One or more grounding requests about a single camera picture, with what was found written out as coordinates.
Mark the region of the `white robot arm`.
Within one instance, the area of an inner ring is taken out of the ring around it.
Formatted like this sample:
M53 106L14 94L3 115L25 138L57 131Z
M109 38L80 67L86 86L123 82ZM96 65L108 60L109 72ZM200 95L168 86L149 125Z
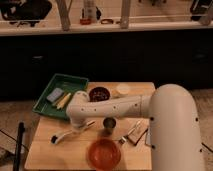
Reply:
M150 120L152 171L205 171L198 112L192 95L180 85L165 84L151 95L130 95L92 102L76 92L66 108L78 128L90 117Z

